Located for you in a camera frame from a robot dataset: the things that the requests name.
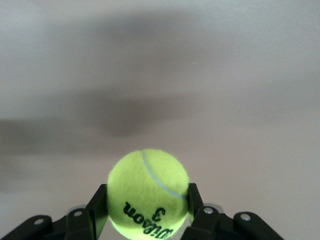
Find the yellow tennis ball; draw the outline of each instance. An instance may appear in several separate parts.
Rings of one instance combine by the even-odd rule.
[[[137,150],[123,157],[107,181],[107,209],[114,228],[131,240],[171,237],[188,213],[189,177],[162,150]]]

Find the tennis ball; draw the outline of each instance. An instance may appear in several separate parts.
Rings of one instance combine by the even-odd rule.
[[[114,228],[131,240],[171,237],[188,213],[189,177],[181,163],[162,150],[124,156],[107,181],[107,209]]]

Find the wilson logo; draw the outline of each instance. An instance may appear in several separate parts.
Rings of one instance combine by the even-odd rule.
[[[144,234],[150,235],[155,239],[166,239],[174,231],[173,229],[163,229],[162,226],[156,224],[160,222],[161,215],[166,214],[166,210],[163,207],[159,207],[152,215],[151,219],[145,218],[141,213],[136,213],[136,209],[131,207],[128,202],[125,202],[123,212],[127,214],[128,217],[132,218],[136,224],[141,224]]]

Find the fuzzy felt surface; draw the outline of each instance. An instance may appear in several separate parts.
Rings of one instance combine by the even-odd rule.
[[[131,152],[108,176],[110,220],[131,240],[171,237],[187,216],[188,186],[186,170],[171,154],[158,149]]]

